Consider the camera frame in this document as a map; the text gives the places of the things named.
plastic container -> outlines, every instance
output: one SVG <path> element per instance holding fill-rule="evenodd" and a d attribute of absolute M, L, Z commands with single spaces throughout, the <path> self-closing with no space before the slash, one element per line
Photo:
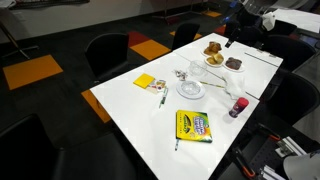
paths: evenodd
<path fill-rule="evenodd" d="M 233 108 L 229 111 L 229 115 L 233 118 L 238 117 L 238 115 L 248 106 L 248 104 L 249 101 L 246 98 L 239 98 L 233 105 Z"/>

pastry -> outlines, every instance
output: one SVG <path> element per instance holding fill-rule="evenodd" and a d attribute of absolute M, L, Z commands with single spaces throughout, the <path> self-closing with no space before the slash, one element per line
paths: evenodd
<path fill-rule="evenodd" d="M 213 55 L 217 64 L 221 64 L 224 60 L 223 56 L 220 53 Z"/>
<path fill-rule="evenodd" d="M 207 58 L 208 63 L 215 65 L 215 64 L 221 64 L 223 62 L 224 58 L 220 53 L 217 53 L 209 58 Z"/>
<path fill-rule="evenodd" d="M 212 42 L 209 43 L 209 47 L 207 47 L 204 50 L 204 53 L 209 55 L 209 56 L 213 56 L 213 55 L 217 54 L 220 50 L 221 50 L 220 43 L 212 41 Z"/>
<path fill-rule="evenodd" d="M 239 59 L 230 57 L 226 62 L 226 66 L 230 69 L 239 70 L 241 63 L 242 61 L 240 61 Z"/>

marker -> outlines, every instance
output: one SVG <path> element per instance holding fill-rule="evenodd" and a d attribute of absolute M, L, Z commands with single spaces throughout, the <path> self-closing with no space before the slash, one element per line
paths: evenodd
<path fill-rule="evenodd" d="M 166 97 L 167 97 L 167 94 L 168 94 L 168 91 L 169 91 L 169 89 L 166 87 L 166 88 L 164 89 L 164 92 L 163 92 L 163 95 L 162 95 L 162 99 L 161 99 L 159 108 L 161 107 L 161 104 L 164 104 L 164 103 L 165 103 Z"/>

pencil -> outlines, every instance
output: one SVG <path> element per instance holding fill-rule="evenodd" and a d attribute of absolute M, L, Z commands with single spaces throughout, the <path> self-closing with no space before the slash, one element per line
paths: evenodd
<path fill-rule="evenodd" d="M 215 87 L 219 87 L 219 88 L 224 88 L 224 86 L 220 86 L 220 85 L 216 85 L 216 84 L 210 84 L 210 83 L 207 83 L 207 82 L 203 82 L 203 81 L 200 81 L 202 84 L 207 84 L 207 85 L 210 85 L 210 86 L 215 86 Z"/>
<path fill-rule="evenodd" d="M 179 145 L 179 139 L 177 139 L 176 147 L 175 147 L 175 151 L 177 151 L 177 150 L 178 150 L 178 145 Z"/>

white plate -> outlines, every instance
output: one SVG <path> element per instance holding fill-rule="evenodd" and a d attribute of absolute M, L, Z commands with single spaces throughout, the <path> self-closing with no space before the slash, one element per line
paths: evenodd
<path fill-rule="evenodd" d="M 176 89 L 181 96 L 188 99 L 199 99 L 206 93 L 204 86 L 198 81 L 178 81 Z"/>
<path fill-rule="evenodd" d="M 245 67 L 243 64 L 241 64 L 240 68 L 238 70 L 235 69 L 231 69 L 226 65 L 227 61 L 222 62 L 223 67 L 225 67 L 226 69 L 228 69 L 229 71 L 233 71 L 233 72 L 243 72 L 245 70 Z"/>
<path fill-rule="evenodd" d="M 222 61 L 222 63 L 220 64 L 210 64 L 208 61 L 207 61 L 207 58 L 204 59 L 204 62 L 206 62 L 208 64 L 208 66 L 211 66 L 211 67 L 221 67 L 222 64 L 224 63 L 224 60 Z"/>
<path fill-rule="evenodd" d="M 201 50 L 200 52 L 204 57 L 210 57 L 210 55 L 204 53 L 204 50 Z"/>

